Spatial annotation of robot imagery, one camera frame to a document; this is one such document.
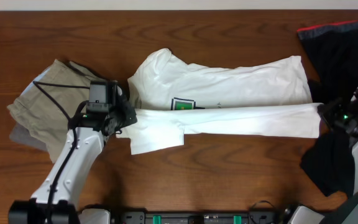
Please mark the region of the white printed t-shirt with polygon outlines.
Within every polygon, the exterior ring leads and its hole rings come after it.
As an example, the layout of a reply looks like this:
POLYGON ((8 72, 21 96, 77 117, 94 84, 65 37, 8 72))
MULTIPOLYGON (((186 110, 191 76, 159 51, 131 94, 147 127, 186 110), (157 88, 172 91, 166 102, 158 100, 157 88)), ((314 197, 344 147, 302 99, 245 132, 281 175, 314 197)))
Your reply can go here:
POLYGON ((299 56, 231 69, 188 64, 160 49, 128 84, 137 122, 121 137, 133 154, 181 146, 187 134, 319 136, 318 105, 299 56))

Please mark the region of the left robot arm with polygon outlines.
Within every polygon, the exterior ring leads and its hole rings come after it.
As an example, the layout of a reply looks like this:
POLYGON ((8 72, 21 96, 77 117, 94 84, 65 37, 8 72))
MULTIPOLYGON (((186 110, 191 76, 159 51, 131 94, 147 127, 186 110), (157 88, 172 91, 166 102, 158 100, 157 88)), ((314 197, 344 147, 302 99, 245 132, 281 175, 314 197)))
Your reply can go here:
POLYGON ((136 113, 117 82, 91 82, 89 98, 67 117, 65 145, 43 184, 29 200, 12 203, 8 222, 20 223, 113 223, 107 208, 76 205, 95 159, 108 139, 136 123, 136 113))

